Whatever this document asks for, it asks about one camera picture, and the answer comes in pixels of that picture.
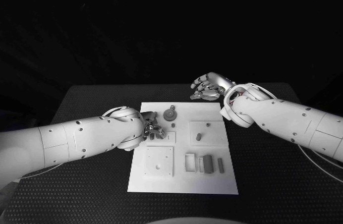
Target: robotic hand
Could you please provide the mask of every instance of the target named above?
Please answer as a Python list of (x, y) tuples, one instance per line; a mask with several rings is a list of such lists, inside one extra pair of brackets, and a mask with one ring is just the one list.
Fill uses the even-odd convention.
[(265, 132), (343, 162), (343, 117), (276, 99), (256, 84), (236, 85), (213, 72), (190, 87), (196, 85), (190, 99), (211, 101), (223, 95), (220, 114), (236, 125), (247, 128), (255, 122)]
[(0, 133), (0, 189), (24, 174), (112, 150), (131, 151), (164, 131), (155, 112), (111, 109), (102, 116)]

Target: black table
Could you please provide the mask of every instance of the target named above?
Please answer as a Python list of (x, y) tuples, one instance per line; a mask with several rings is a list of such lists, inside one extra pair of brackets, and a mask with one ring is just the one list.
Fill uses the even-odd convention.
[[(288, 84), (259, 85), (279, 99), (299, 103)], [(118, 106), (139, 110), (141, 102), (209, 102), (191, 101), (191, 92), (187, 84), (73, 86), (51, 123), (102, 115)], [(255, 124), (224, 124), (239, 195), (128, 193), (132, 152), (113, 149), (21, 180), (4, 220), (144, 224), (213, 217), (246, 223), (343, 223), (343, 184), (311, 164), (296, 145)], [(341, 170), (307, 153), (343, 178)]]

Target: black background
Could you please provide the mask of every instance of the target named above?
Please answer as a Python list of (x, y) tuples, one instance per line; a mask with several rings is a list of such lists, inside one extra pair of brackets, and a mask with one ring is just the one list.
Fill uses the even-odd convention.
[(0, 0), (0, 109), (44, 125), (72, 85), (190, 84), (213, 71), (286, 82), (343, 115), (340, 1)]

